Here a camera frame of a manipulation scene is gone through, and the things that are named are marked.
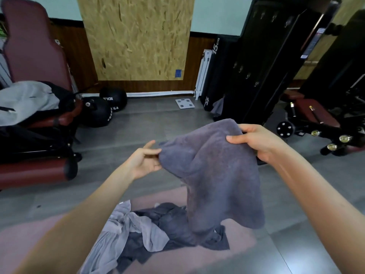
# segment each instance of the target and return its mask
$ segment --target maroon backrest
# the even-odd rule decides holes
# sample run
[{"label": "maroon backrest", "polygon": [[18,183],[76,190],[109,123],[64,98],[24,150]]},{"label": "maroon backrest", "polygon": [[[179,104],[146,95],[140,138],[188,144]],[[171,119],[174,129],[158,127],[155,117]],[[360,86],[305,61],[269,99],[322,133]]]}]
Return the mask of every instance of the maroon backrest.
[{"label": "maroon backrest", "polygon": [[8,29],[3,53],[12,81],[49,81],[72,91],[66,57],[51,35],[45,8],[30,0],[2,0],[1,8]]}]

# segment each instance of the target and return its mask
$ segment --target right hand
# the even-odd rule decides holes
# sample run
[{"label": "right hand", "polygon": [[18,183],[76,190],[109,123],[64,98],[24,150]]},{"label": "right hand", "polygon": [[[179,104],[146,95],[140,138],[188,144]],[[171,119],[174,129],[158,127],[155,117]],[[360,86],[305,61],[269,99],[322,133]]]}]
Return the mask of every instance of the right hand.
[{"label": "right hand", "polygon": [[252,149],[257,150],[257,157],[266,163],[270,163],[276,150],[288,148],[281,138],[261,125],[240,124],[238,126],[245,134],[228,135],[227,141],[233,144],[247,143]]}]

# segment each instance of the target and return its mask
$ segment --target medicine ball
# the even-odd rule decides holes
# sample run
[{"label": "medicine ball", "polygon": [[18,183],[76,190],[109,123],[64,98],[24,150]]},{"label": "medicine ball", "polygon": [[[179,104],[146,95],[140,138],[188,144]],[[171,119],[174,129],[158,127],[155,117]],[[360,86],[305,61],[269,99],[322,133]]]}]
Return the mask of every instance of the medicine ball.
[{"label": "medicine ball", "polygon": [[84,125],[96,128],[109,124],[113,110],[108,101],[100,97],[85,97],[83,103],[80,118]]},{"label": "medicine ball", "polygon": [[119,87],[103,87],[100,97],[109,102],[113,112],[120,111],[127,105],[127,94]]}]

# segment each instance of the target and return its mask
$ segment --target osb board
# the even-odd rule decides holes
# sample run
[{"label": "osb board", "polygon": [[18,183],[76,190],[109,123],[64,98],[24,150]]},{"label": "osb board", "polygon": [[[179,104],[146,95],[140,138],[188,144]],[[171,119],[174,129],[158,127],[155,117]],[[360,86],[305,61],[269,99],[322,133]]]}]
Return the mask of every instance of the osb board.
[{"label": "osb board", "polygon": [[99,80],[183,79],[194,0],[78,2]]},{"label": "osb board", "polygon": [[[342,0],[340,9],[333,18],[333,23],[336,25],[346,25],[350,18],[359,9],[362,9],[365,4],[365,0]],[[319,61],[325,52],[331,47],[332,43],[335,41],[336,36],[323,35],[318,41],[317,45],[314,47],[311,54],[308,56],[308,61]],[[298,71],[297,75],[294,77],[295,80],[307,79],[312,73],[313,66],[302,66]]]}]

